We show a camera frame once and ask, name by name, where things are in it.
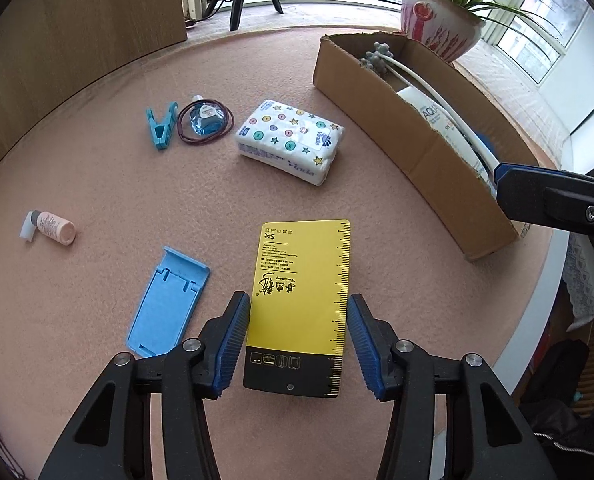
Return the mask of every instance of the silver zipper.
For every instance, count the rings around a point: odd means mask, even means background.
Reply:
[[[543,438],[547,438],[548,440],[554,440],[554,437],[551,437],[547,433],[536,433],[535,432],[535,436],[541,436]],[[563,444],[560,444],[558,442],[553,442],[552,445],[555,446],[557,449],[560,449],[561,451],[569,451],[572,453],[584,453],[586,455],[594,456],[594,451],[588,451],[587,449],[582,449],[580,447],[568,447],[568,446],[564,446]]]

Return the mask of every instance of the black card section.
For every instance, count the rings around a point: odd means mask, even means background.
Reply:
[[[336,397],[339,387],[333,378],[333,369],[340,359],[248,346],[244,387],[301,397]]]

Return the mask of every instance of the blue plastic holder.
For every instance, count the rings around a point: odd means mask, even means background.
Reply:
[[[163,122],[157,123],[155,116],[152,113],[152,108],[146,109],[146,118],[150,125],[150,135],[152,136],[152,143],[158,150],[164,150],[168,147],[170,142],[170,135],[173,131],[174,124],[176,123],[177,111],[179,106],[176,101],[170,103],[168,107],[168,113],[165,116]]]
[[[179,344],[210,275],[201,262],[164,250],[126,338],[128,348],[142,357],[168,353]]]

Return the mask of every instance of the pink bottle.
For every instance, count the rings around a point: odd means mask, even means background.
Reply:
[[[35,228],[62,245],[70,245],[77,235],[71,221],[47,211],[30,211],[19,236],[30,242]]]

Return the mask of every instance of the bottle of blue liquid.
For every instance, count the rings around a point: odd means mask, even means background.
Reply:
[[[195,95],[191,103],[203,99],[200,95]],[[199,136],[209,136],[218,132],[224,125],[223,110],[215,106],[205,104],[193,108],[190,112],[190,126]]]

